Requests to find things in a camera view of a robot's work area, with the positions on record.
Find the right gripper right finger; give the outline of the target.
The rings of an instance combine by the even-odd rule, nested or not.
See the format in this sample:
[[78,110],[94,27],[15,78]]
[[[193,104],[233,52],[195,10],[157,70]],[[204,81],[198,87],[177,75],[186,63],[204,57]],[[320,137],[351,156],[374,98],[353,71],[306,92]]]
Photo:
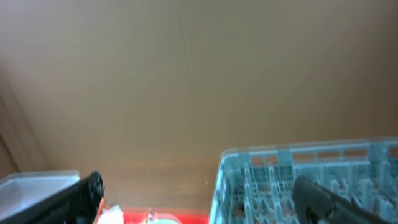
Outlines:
[[295,179],[292,200],[300,224],[387,224],[387,221],[306,176]]

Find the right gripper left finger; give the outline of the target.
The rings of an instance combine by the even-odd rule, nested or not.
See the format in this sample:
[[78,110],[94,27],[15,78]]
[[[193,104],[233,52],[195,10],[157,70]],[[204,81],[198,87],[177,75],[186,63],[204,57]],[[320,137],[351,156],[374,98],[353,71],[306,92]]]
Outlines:
[[99,172],[94,171],[34,206],[1,220],[1,223],[93,223],[102,197],[103,179]]

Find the mint green bowl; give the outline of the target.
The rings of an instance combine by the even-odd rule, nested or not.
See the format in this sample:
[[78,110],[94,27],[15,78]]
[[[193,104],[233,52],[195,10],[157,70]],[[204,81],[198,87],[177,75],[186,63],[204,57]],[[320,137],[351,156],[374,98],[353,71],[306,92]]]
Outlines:
[[159,213],[148,218],[147,224],[181,224],[182,222],[174,215]]

